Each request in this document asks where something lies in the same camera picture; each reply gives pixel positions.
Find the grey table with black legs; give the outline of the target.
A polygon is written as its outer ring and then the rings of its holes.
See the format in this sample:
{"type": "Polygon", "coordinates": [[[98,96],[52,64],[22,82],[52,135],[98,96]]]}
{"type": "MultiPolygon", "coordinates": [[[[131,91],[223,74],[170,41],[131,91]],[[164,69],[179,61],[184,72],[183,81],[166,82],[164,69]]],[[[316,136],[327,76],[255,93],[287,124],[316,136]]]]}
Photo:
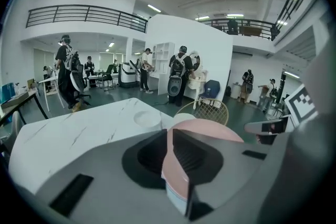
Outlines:
{"type": "Polygon", "coordinates": [[[0,127],[5,123],[10,122],[9,118],[15,111],[18,111],[23,123],[26,124],[20,108],[32,98],[36,101],[44,118],[48,119],[47,114],[39,102],[38,96],[38,89],[36,87],[24,93],[15,95],[15,89],[12,83],[0,86],[0,127]]]}

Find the white shelf cabinet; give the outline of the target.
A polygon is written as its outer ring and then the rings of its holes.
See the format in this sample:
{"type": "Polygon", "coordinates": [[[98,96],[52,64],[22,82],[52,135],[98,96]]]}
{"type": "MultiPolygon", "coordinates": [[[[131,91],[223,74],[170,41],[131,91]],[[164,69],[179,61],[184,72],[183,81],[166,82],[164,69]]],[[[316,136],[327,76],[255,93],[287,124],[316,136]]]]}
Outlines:
{"type": "Polygon", "coordinates": [[[174,55],[175,44],[165,42],[153,47],[151,65],[154,70],[149,72],[149,87],[158,95],[167,94],[167,85],[170,76],[170,58],[174,55]]]}

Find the white marble table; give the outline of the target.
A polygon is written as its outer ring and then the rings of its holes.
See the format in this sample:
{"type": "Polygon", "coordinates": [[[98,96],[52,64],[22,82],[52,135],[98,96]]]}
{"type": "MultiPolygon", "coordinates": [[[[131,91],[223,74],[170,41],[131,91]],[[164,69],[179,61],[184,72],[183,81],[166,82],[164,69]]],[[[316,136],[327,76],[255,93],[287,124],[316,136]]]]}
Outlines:
{"type": "Polygon", "coordinates": [[[37,193],[57,171],[88,150],[107,143],[172,126],[173,118],[137,98],[101,105],[26,124],[14,143],[8,166],[14,183],[37,193]],[[159,112],[161,123],[138,126],[139,111],[159,112]]]}

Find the blue big plate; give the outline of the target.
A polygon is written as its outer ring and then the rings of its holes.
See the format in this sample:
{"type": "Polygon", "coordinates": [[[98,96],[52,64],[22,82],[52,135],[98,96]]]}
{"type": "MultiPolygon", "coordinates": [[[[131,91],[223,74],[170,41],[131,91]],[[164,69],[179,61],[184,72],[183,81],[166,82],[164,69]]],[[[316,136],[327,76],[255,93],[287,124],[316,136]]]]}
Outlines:
{"type": "Polygon", "coordinates": [[[187,200],[177,194],[169,184],[166,184],[166,194],[170,202],[176,207],[176,209],[185,216],[187,211],[187,200]]]}

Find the white slim chair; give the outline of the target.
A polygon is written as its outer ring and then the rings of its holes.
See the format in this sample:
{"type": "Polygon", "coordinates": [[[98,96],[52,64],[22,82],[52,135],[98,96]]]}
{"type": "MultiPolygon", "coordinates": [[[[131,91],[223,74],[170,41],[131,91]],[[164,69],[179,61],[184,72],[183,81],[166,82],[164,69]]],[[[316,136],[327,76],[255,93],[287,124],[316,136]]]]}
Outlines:
{"type": "Polygon", "coordinates": [[[59,88],[58,88],[57,82],[58,82],[58,76],[56,74],[54,74],[50,78],[44,79],[44,80],[42,80],[42,81],[39,82],[39,84],[43,85],[44,97],[45,97],[45,102],[46,102],[46,106],[47,106],[47,111],[48,112],[50,112],[50,108],[49,108],[49,103],[48,103],[47,96],[55,94],[55,93],[57,93],[57,96],[58,96],[58,99],[59,99],[59,102],[60,102],[62,108],[63,109],[65,108],[65,105],[64,105],[64,103],[62,101],[62,97],[61,97],[60,92],[59,92],[59,88]],[[51,87],[54,89],[53,92],[50,92],[50,91],[47,92],[47,82],[50,82],[51,87]]]}

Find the blue chair with white frame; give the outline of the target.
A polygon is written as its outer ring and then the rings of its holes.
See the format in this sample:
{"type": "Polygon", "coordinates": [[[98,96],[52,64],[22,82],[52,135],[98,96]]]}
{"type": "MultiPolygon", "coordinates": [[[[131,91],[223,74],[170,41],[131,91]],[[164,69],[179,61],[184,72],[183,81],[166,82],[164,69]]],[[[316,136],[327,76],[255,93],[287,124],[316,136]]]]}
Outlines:
{"type": "Polygon", "coordinates": [[[215,80],[208,80],[203,86],[203,92],[198,95],[197,105],[200,106],[202,103],[210,105],[215,108],[219,108],[217,104],[217,96],[220,92],[220,83],[215,80]]]}

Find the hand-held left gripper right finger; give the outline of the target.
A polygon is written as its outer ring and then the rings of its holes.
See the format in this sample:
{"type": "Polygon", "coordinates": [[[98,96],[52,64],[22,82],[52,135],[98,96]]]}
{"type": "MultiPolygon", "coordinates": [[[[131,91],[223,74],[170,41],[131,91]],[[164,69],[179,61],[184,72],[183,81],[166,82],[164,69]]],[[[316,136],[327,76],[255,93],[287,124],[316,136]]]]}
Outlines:
{"type": "Polygon", "coordinates": [[[182,180],[188,216],[172,224],[281,224],[289,219],[289,182],[286,150],[289,134],[272,146],[216,140],[200,141],[199,134],[173,130],[173,138],[196,146],[210,146],[223,155],[223,165],[210,183],[182,180]]]}

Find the black mesh chair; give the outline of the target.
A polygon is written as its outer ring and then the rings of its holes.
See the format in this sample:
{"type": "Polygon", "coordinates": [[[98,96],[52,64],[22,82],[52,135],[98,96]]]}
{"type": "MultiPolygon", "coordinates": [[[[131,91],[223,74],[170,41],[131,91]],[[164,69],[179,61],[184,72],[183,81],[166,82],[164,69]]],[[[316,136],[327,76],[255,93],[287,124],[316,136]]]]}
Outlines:
{"type": "Polygon", "coordinates": [[[103,84],[102,88],[104,91],[114,89],[114,82],[112,77],[113,66],[113,64],[110,64],[107,70],[101,74],[101,82],[103,84]]]}

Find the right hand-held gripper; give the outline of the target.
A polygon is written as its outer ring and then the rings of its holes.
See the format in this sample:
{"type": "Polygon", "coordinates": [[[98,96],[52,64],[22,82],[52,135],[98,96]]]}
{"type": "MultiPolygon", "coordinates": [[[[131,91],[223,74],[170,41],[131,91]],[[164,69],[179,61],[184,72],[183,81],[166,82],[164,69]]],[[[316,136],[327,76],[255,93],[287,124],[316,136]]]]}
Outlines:
{"type": "Polygon", "coordinates": [[[276,134],[292,132],[301,123],[312,120],[318,111],[304,84],[301,84],[290,96],[285,98],[288,116],[244,125],[244,131],[256,135],[259,144],[272,145],[276,134]]]}

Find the white vanity table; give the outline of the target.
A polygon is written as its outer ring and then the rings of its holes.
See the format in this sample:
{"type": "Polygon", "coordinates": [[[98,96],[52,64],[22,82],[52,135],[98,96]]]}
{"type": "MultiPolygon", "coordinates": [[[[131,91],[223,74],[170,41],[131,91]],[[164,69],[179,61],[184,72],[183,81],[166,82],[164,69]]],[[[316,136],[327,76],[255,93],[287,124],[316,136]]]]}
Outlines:
{"type": "Polygon", "coordinates": [[[198,97],[204,92],[208,71],[203,68],[202,57],[196,50],[191,51],[189,56],[192,60],[193,67],[195,67],[196,70],[194,71],[195,79],[189,75],[185,96],[193,99],[193,109],[196,109],[198,97]]]}

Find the pink big plate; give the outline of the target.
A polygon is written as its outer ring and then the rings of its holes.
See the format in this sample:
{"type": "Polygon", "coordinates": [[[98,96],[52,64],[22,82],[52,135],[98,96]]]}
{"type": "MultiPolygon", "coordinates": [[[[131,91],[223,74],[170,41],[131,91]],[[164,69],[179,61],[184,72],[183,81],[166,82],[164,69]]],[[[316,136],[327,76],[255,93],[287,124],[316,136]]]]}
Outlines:
{"type": "Polygon", "coordinates": [[[201,142],[214,138],[219,141],[242,143],[243,139],[230,128],[210,120],[173,118],[172,126],[167,131],[167,154],[163,161],[161,177],[177,194],[187,200],[189,178],[173,152],[174,129],[191,131],[201,142]]]}

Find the grey upholstered chair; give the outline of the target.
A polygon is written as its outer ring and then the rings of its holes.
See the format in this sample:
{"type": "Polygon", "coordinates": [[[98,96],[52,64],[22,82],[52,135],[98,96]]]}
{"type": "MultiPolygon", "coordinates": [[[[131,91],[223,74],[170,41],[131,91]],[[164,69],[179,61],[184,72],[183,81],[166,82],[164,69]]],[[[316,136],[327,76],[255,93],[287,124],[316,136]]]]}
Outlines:
{"type": "Polygon", "coordinates": [[[24,125],[25,123],[22,120],[20,113],[18,111],[15,111],[12,115],[12,130],[10,133],[10,138],[16,139],[24,125]]]}

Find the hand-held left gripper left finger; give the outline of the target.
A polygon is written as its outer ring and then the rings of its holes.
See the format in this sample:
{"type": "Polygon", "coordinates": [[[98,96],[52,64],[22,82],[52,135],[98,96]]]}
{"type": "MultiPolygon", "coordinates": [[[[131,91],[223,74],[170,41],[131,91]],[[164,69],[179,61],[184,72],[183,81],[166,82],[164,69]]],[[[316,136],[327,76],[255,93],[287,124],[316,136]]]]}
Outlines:
{"type": "Polygon", "coordinates": [[[37,197],[74,224],[185,224],[161,176],[167,131],[94,147],[52,175],[37,197]]]}

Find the white and black machine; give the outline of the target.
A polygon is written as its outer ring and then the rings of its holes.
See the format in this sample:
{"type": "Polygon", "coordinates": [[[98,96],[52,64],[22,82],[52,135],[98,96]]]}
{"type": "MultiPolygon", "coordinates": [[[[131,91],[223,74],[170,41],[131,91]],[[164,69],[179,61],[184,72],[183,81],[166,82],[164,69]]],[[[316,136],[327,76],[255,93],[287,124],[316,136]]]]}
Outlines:
{"type": "Polygon", "coordinates": [[[139,86],[138,76],[140,70],[132,60],[119,64],[118,84],[122,88],[134,88],[139,86]]]}

